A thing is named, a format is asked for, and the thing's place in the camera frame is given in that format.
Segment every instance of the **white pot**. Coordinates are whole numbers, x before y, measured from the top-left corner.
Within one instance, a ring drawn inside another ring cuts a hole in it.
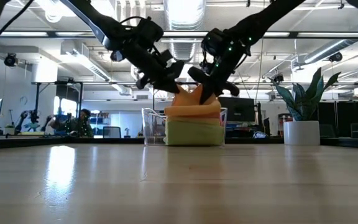
[[[318,121],[284,122],[284,143],[292,146],[319,146],[320,126]]]
[[[15,128],[4,128],[4,135],[15,135]]]

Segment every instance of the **snake plant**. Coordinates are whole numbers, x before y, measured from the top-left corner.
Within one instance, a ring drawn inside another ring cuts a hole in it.
[[[270,80],[275,85],[278,94],[280,94],[284,102],[287,104],[287,108],[294,120],[309,121],[316,110],[324,91],[337,82],[339,74],[341,73],[339,72],[333,75],[324,86],[324,77],[321,76],[321,68],[319,68],[313,75],[310,86],[306,91],[298,83],[293,84],[295,99],[289,90],[280,86],[272,79]]]

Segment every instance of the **plastic bin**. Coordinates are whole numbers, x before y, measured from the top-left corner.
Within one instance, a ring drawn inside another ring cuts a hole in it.
[[[205,120],[202,118],[182,117],[183,120],[181,121],[168,123],[170,127],[167,130],[166,116],[158,114],[150,108],[143,108],[142,116],[146,145],[166,145],[169,143],[169,145],[175,146],[217,146],[224,144],[227,108],[221,108],[220,125],[218,127],[205,124]]]

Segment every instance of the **green sponge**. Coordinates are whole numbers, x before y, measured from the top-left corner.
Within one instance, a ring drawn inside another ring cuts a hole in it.
[[[167,121],[165,143],[170,146],[219,146],[224,144],[224,127],[184,121]]]

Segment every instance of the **table surface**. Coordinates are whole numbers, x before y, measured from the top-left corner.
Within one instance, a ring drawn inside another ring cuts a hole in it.
[[[358,223],[358,149],[0,149],[0,223]]]

